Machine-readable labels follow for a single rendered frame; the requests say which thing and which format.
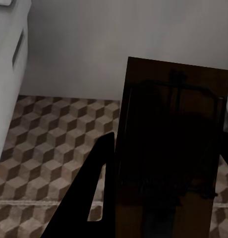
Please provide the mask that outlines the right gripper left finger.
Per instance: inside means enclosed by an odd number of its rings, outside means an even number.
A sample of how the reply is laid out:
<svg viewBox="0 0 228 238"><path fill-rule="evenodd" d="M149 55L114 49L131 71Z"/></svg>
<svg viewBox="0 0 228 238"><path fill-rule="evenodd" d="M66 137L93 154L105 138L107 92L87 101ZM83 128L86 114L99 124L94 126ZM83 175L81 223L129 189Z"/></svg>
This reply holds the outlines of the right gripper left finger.
<svg viewBox="0 0 228 238"><path fill-rule="evenodd" d="M110 132L96 141L41 238L115 238L114 138ZM102 219L87 221L104 164Z"/></svg>

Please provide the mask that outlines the mousetrap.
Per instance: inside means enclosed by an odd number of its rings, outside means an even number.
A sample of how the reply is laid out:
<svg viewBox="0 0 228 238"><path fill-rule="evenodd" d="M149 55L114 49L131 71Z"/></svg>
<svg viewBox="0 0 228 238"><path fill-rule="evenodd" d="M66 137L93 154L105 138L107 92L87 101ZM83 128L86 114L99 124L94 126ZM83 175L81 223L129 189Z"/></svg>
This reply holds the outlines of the mousetrap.
<svg viewBox="0 0 228 238"><path fill-rule="evenodd" d="M115 238L209 238L228 70L128 57Z"/></svg>

